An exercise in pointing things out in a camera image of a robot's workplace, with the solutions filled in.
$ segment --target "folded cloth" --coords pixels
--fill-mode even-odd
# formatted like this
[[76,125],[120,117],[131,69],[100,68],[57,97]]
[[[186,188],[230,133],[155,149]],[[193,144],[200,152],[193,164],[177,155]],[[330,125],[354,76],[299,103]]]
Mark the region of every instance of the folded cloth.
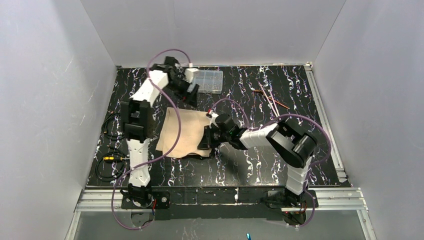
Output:
[[[211,149],[199,150],[198,145],[203,137],[206,125],[209,125],[210,119],[205,111],[193,111],[178,109],[181,118],[181,135],[175,148],[167,155],[171,158],[182,158],[187,155],[200,155],[208,157]],[[165,122],[162,131],[160,131],[159,141],[156,150],[166,153],[174,145],[178,134],[177,113],[173,107],[166,109]]]

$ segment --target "white wall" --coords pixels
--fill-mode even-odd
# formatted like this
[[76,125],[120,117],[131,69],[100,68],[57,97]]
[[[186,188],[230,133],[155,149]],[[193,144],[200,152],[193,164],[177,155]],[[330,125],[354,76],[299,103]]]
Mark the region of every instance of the white wall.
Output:
[[116,75],[78,0],[0,3],[0,239],[64,239]]
[[423,239],[424,2],[347,0],[314,75],[378,239]]
[[196,65],[313,61],[345,0],[81,2],[115,65],[143,67],[169,48]]

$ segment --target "gray floor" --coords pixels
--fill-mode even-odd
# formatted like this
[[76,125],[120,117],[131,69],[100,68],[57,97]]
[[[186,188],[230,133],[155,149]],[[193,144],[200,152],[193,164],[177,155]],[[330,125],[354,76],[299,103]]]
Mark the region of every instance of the gray floor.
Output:
[[[118,215],[123,223],[132,226],[130,213]],[[143,223],[147,218],[146,214],[141,215],[136,223]],[[252,240],[365,239],[355,210],[316,211],[312,223],[299,231],[281,224],[284,223],[273,224],[264,219],[199,218],[155,221],[143,231],[131,231],[120,227],[111,212],[82,212],[75,239],[246,240],[246,233],[250,233]]]

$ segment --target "coiled black cable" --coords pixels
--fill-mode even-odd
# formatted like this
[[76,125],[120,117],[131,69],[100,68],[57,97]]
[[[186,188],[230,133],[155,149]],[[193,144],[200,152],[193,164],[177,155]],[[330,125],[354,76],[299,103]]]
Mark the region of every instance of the coiled black cable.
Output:
[[[126,157],[126,155],[119,149],[108,146],[109,149],[111,149],[112,151],[106,153],[105,155],[101,156],[101,159],[97,161],[95,168],[94,168],[94,174],[95,176],[102,182],[105,183],[110,183],[111,181],[119,178],[124,172],[125,169],[127,168],[127,160],[124,159]],[[104,158],[105,157],[114,157],[114,160],[111,161],[105,161]],[[119,170],[115,173],[115,174],[110,174],[110,175],[104,175],[101,174],[99,171],[99,166],[101,165],[102,162],[105,162],[107,164],[112,164],[112,163],[116,163],[116,164],[121,164]]]
[[103,124],[101,125],[101,132],[103,133],[103,135],[106,137],[106,138],[108,138],[108,139],[110,139],[110,140],[112,140],[112,141],[118,141],[118,140],[122,140],[122,139],[124,139],[125,138],[125,135],[124,135],[124,133],[122,133],[122,134],[117,134],[117,135],[113,135],[111,132],[109,132],[109,130],[108,130],[108,125],[109,125],[109,122],[112,120],[114,120],[114,118],[116,117],[116,116],[118,116],[119,118],[121,117],[121,114],[119,113],[119,112],[116,112],[116,113],[113,113],[113,114],[110,114],[105,120],[104,120],[104,122],[103,122]]

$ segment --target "black marble table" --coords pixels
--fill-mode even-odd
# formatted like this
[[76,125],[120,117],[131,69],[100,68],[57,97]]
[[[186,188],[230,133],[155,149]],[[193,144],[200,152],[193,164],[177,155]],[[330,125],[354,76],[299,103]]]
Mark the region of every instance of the black marble table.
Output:
[[[274,114],[268,102],[260,94],[259,83],[266,89],[272,88],[275,100],[285,104],[289,109],[278,106],[280,114],[294,113],[307,116],[318,123],[320,118],[313,95],[308,83],[305,68],[302,65],[270,65],[270,66],[220,66],[200,67],[204,70],[223,71],[222,94],[198,94],[198,107],[194,108],[177,100],[172,92],[165,89],[178,108],[207,111],[214,102],[222,98],[237,101],[250,118],[251,127],[259,127],[267,123]],[[120,102],[127,101],[146,79],[144,68],[123,68],[117,71],[117,77],[107,109],[107,115],[120,111]],[[154,119],[157,123],[154,137],[149,146],[149,160],[159,157],[162,152],[156,151],[156,144],[162,129],[167,107],[171,104],[165,97],[159,96],[154,103]],[[239,109],[234,104],[224,101],[218,104],[218,113],[228,113],[239,124],[244,120]],[[328,146],[324,136],[310,123],[295,119],[299,124],[309,129],[319,141],[317,161],[327,153]],[[120,130],[119,120],[110,124],[113,134]],[[94,167],[101,156],[108,152],[107,145],[128,152],[125,140],[111,141],[103,134],[100,135],[92,168],[87,180],[87,187],[112,187],[112,182],[99,181],[95,176]],[[101,164],[99,169],[105,175],[110,175],[113,168],[110,164]],[[311,185],[340,185],[333,161],[315,166],[310,172]],[[170,158],[155,162],[150,166],[152,186],[167,187],[219,187],[219,186],[284,186],[287,180],[287,166],[282,158],[270,147],[255,147],[249,150],[234,150],[229,144],[212,150],[210,157]],[[123,183],[126,186],[128,177]]]

